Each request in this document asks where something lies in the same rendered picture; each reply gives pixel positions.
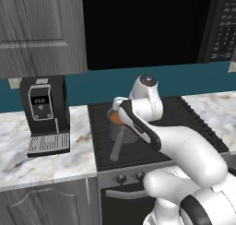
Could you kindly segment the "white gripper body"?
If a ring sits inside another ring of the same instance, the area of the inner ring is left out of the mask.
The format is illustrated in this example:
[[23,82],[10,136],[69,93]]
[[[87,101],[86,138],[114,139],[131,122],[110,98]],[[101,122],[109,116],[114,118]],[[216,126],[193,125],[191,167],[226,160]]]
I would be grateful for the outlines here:
[[112,102],[112,108],[117,111],[119,109],[119,106],[123,101],[127,101],[126,97],[115,97]]

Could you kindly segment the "brown hot chocolate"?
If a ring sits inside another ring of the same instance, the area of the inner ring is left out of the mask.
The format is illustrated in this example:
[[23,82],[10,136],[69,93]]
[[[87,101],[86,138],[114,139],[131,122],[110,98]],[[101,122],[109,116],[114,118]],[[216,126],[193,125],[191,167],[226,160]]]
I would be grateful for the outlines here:
[[115,124],[122,124],[123,122],[120,120],[118,112],[113,112],[111,114],[110,119],[115,123]]

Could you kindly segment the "black hob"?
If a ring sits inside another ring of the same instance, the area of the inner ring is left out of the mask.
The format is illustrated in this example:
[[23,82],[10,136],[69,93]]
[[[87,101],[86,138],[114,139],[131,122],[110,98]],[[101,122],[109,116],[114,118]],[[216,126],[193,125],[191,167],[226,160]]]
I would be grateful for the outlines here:
[[[151,124],[157,126],[188,126],[203,136],[223,158],[230,155],[229,148],[182,97],[163,97],[161,100],[164,114],[159,121],[151,122]],[[122,145],[119,159],[116,162],[111,161],[110,155],[114,142],[109,135],[107,117],[107,111],[111,107],[110,102],[88,105],[90,129],[99,172],[171,160],[150,148],[144,140],[138,139],[135,143]]]

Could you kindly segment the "black coffee machine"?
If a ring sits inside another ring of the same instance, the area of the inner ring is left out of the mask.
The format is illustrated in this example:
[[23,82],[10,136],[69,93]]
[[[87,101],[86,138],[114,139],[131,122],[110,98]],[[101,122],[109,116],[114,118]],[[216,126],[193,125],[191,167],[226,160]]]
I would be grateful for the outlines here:
[[65,76],[23,77],[20,98],[30,130],[29,158],[70,151]]

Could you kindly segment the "black microwave oven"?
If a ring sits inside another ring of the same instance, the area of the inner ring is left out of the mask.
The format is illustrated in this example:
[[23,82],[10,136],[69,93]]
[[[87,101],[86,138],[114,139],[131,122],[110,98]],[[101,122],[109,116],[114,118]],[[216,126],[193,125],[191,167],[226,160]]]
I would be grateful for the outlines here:
[[228,61],[236,0],[83,0],[90,70]]

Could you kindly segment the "black oven door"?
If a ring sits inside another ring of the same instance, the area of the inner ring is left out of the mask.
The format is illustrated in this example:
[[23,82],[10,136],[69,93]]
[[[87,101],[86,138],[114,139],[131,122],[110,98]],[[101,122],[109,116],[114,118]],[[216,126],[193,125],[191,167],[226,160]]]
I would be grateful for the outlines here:
[[147,214],[155,205],[155,198],[124,200],[106,196],[107,190],[134,192],[144,190],[142,184],[129,184],[105,188],[100,191],[101,225],[143,225]]

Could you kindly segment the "grey wooden base cupboard door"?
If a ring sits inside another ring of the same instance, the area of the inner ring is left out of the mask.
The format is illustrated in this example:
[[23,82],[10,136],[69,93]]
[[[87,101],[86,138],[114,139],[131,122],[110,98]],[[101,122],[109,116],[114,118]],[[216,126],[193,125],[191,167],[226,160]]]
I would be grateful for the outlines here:
[[86,179],[0,192],[0,225],[100,225],[97,182]]

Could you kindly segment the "grey wooden wall cupboard door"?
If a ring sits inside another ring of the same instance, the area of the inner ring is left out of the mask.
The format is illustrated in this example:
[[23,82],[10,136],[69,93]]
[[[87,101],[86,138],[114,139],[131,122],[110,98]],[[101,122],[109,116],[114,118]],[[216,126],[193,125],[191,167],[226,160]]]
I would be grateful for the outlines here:
[[82,0],[0,0],[0,78],[86,71]]

